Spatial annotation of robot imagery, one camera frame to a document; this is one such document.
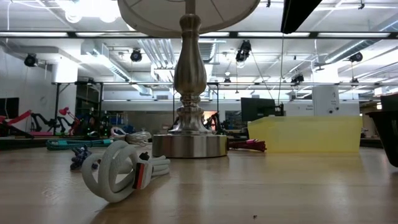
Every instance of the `wooden table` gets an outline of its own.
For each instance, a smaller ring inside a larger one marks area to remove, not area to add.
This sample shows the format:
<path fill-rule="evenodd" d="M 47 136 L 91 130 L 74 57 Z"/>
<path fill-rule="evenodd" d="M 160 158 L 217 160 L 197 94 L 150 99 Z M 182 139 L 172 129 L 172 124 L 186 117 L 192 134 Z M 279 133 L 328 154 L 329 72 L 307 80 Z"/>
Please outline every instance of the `wooden table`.
<path fill-rule="evenodd" d="M 69 170 L 72 156 L 0 152 L 0 223 L 398 223 L 398 169 L 380 149 L 174 159 L 170 175 L 111 205 Z"/>

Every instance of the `yellow translucent bin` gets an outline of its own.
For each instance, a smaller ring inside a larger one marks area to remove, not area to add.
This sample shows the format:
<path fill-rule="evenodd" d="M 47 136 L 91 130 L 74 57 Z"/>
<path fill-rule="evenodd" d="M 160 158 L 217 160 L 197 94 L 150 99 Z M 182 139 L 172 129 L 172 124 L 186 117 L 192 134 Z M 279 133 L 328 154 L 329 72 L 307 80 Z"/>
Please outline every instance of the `yellow translucent bin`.
<path fill-rule="evenodd" d="M 265 117 L 248 124 L 251 139 L 267 152 L 358 152 L 360 116 Z"/>

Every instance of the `green cable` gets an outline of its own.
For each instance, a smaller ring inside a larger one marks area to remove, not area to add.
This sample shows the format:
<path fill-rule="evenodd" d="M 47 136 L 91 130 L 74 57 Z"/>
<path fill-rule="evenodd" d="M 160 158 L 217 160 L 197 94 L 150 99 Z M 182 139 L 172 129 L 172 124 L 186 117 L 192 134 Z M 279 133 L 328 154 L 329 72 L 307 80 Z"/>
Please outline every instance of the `green cable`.
<path fill-rule="evenodd" d="M 57 150 L 68 150 L 76 147 L 108 147 L 113 143 L 113 139 L 101 139 L 101 140 L 71 140 L 71 139 L 51 139 L 47 140 L 45 145 L 49 151 Z"/>

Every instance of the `white lamp shade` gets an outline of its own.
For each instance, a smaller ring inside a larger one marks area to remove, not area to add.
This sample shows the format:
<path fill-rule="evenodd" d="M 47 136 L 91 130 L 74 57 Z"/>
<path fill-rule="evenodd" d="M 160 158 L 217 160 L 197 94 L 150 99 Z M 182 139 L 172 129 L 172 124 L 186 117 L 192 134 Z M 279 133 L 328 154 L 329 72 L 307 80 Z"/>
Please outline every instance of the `white lamp shade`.
<path fill-rule="evenodd" d="M 200 33 L 227 28 L 246 18 L 260 0 L 196 0 Z M 124 21 L 138 32 L 154 37 L 180 37 L 184 0 L 118 0 Z"/>

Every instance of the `computer monitor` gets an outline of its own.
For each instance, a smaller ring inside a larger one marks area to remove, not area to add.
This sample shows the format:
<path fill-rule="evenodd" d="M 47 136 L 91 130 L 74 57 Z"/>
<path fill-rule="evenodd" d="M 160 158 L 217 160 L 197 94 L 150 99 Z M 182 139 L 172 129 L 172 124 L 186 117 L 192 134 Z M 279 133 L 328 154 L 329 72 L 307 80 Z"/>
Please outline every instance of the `computer monitor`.
<path fill-rule="evenodd" d="M 275 100 L 241 98 L 242 121 L 254 121 L 265 116 L 275 115 Z"/>

